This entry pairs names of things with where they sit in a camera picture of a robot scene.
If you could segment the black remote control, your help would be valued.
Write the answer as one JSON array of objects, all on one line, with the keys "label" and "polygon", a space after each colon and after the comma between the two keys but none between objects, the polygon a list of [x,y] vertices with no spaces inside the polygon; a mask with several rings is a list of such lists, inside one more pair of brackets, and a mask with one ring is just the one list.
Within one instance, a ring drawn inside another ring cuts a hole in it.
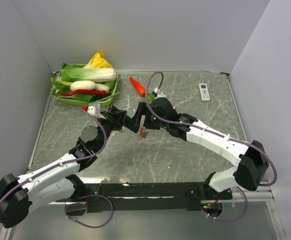
[{"label": "black remote control", "polygon": [[124,117],[123,126],[132,131],[133,133],[137,133],[139,130],[139,125],[137,124],[135,119],[129,117],[128,115]]}]

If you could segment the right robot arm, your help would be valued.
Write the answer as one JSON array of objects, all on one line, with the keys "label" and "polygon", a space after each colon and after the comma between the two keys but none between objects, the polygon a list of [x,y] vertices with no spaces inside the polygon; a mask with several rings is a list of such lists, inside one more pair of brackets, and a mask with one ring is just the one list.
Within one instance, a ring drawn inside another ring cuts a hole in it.
[{"label": "right robot arm", "polygon": [[207,198],[215,199],[222,191],[234,187],[256,191],[261,186],[262,178],[269,167],[269,160],[261,142],[232,138],[189,114],[177,113],[165,97],[157,98],[151,104],[140,102],[131,119],[130,130],[139,130],[142,116],[145,117],[145,128],[165,129],[171,136],[205,147],[232,164],[229,169],[211,173],[205,180],[203,191]]}]

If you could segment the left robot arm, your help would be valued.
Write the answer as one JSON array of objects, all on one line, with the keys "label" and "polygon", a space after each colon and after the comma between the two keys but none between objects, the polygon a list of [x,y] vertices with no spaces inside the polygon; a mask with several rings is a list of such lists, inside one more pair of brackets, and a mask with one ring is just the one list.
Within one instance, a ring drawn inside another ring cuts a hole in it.
[{"label": "left robot arm", "polygon": [[113,131],[121,131],[127,111],[111,106],[93,114],[85,111],[97,126],[86,127],[76,145],[58,160],[18,177],[9,173],[0,180],[0,224],[6,229],[22,222],[39,207],[61,199],[79,201],[85,189],[77,173],[88,168],[106,147]]}]

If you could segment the white remote control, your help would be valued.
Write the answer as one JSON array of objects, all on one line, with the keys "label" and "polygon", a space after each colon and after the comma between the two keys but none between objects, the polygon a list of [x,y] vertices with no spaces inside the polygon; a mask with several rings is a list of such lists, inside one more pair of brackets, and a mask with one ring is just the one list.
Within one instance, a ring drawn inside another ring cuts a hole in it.
[{"label": "white remote control", "polygon": [[211,100],[208,86],[206,83],[199,84],[199,91],[200,91],[201,100],[203,102],[209,102]]}]

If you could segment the orange battery cluster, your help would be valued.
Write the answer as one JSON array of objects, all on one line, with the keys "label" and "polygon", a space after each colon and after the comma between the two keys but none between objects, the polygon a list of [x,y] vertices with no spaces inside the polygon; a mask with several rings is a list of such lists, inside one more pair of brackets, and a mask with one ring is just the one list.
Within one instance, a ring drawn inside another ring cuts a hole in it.
[{"label": "orange battery cluster", "polygon": [[145,131],[141,133],[140,139],[142,139],[145,136],[145,133],[146,133]]}]

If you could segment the green tray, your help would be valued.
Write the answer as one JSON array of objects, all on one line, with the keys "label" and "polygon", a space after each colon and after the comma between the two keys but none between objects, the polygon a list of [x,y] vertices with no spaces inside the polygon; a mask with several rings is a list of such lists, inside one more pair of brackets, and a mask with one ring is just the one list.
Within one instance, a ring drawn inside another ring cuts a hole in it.
[{"label": "green tray", "polygon": [[52,97],[65,104],[88,106],[97,102],[106,107],[116,94],[118,73],[111,66],[99,68],[63,63],[58,75],[50,81]]}]

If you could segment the orange toy carrot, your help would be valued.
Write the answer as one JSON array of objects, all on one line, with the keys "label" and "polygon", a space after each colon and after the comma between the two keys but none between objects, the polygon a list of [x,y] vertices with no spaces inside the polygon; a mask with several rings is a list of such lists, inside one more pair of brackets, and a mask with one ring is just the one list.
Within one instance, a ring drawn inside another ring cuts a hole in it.
[{"label": "orange toy carrot", "polygon": [[136,81],[133,77],[129,77],[131,84],[135,88],[135,90],[138,92],[138,94],[143,97],[143,100],[146,100],[146,97],[148,98],[148,101],[151,103],[154,99],[155,96],[153,93],[149,93],[146,95],[146,89],[138,82]]}]

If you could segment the red chili pepper toy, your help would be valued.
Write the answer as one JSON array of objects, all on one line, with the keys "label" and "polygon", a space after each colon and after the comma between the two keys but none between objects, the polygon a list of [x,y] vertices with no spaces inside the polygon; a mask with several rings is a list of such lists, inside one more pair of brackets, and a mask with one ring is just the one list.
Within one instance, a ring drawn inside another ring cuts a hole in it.
[{"label": "red chili pepper toy", "polygon": [[75,94],[87,94],[87,95],[97,95],[97,96],[104,96],[107,94],[105,90],[88,90],[88,89],[77,89],[70,92],[61,92],[62,96],[70,97]]}]

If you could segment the white radish toy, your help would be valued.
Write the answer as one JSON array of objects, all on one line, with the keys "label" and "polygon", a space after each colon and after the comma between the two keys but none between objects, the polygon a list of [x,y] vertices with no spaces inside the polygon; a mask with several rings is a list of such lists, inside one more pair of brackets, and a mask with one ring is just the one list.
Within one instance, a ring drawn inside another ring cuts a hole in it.
[{"label": "white radish toy", "polygon": [[105,84],[101,84],[101,83],[95,83],[90,80],[75,81],[70,85],[70,89],[72,91],[75,91],[75,90],[97,90],[97,91],[106,91],[106,92],[110,91],[109,86]]}]

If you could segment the yellow leaf toy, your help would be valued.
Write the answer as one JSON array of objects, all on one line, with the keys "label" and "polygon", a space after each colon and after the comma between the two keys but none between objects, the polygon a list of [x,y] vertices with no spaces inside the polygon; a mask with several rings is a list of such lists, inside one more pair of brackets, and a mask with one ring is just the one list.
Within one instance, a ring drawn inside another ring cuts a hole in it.
[{"label": "yellow leaf toy", "polygon": [[112,68],[113,66],[104,58],[104,53],[99,50],[84,68]]}]

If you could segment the napa cabbage toy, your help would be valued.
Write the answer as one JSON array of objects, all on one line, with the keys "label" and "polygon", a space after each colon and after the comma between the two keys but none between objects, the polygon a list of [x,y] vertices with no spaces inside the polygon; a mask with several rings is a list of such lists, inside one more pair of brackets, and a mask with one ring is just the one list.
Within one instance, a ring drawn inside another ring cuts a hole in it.
[{"label": "napa cabbage toy", "polygon": [[64,82],[92,81],[101,83],[114,81],[117,78],[117,72],[114,68],[91,68],[82,64],[64,63],[59,73]]}]

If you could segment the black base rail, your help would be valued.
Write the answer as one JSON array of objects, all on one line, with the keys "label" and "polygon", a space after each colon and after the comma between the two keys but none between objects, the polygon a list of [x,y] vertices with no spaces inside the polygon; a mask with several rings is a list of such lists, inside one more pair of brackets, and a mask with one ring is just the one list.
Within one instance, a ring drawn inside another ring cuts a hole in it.
[{"label": "black base rail", "polygon": [[201,211],[201,205],[207,201],[232,200],[228,188],[216,192],[204,182],[157,182],[157,183],[87,183],[68,198],[60,202],[87,203],[88,213],[110,210],[110,204],[102,197],[107,197],[115,211],[170,210],[186,209]]}]

